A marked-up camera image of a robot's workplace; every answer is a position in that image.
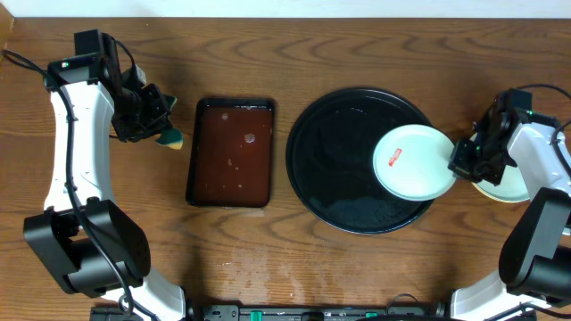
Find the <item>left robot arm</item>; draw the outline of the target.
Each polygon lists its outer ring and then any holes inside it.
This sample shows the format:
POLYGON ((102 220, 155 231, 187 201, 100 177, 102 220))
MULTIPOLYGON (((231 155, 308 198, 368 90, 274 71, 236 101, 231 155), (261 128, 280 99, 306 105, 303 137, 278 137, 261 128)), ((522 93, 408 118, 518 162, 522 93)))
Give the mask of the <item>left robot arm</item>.
POLYGON ((24 221, 24 238, 68 294, 112 300, 129 317, 184 320, 184 290, 151 263, 144 231, 114 200, 110 133, 122 141, 161 132, 170 101, 136 65, 84 53, 41 72, 56 123, 54 170, 44 212, 24 221))

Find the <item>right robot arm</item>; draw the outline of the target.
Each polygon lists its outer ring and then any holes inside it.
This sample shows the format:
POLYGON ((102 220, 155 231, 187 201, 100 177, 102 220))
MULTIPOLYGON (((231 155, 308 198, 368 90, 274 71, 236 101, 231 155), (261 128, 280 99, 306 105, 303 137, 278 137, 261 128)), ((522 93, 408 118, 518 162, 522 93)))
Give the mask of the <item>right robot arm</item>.
POLYGON ((498 270, 453 293, 453 319, 508 320, 570 303, 570 250, 560 243, 570 225, 570 156, 563 127, 531 103, 518 91, 496 98, 476 123, 476 138, 459 140, 451 154, 449 169, 474 183, 497 185, 507 166, 518 168, 530 200, 498 270))

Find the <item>green yellow sponge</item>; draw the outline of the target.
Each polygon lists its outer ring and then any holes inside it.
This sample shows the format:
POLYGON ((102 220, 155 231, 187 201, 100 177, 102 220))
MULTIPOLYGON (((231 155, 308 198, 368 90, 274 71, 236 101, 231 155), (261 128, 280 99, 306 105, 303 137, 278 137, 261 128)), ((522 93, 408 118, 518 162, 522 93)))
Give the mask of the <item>green yellow sponge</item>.
POLYGON ((170 122, 172 109, 177 102, 177 98, 171 95, 163 95, 166 111, 158 120, 155 130, 155 142, 161 146, 168 147, 173 150, 180 150, 184 143, 184 137, 181 131, 174 128, 170 122))

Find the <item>rectangular brown water tray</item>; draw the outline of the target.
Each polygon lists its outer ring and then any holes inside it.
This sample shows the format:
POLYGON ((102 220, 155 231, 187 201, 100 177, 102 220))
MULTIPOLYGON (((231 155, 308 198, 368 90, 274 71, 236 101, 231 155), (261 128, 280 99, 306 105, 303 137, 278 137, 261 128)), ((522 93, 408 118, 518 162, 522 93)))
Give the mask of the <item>rectangular brown water tray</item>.
POLYGON ((262 208, 271 189, 275 103, 203 98, 196 105, 186 202, 262 208))

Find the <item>light green plate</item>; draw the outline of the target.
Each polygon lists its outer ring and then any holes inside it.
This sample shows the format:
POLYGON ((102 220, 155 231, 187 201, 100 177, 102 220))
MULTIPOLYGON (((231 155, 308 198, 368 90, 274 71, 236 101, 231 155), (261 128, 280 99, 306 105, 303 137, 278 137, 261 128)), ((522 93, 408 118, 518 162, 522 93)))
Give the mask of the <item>light green plate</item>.
POLYGON ((405 125, 392 129, 377 143, 372 166, 388 192, 407 201, 442 196, 455 184, 448 169, 454 144, 436 128, 405 125))

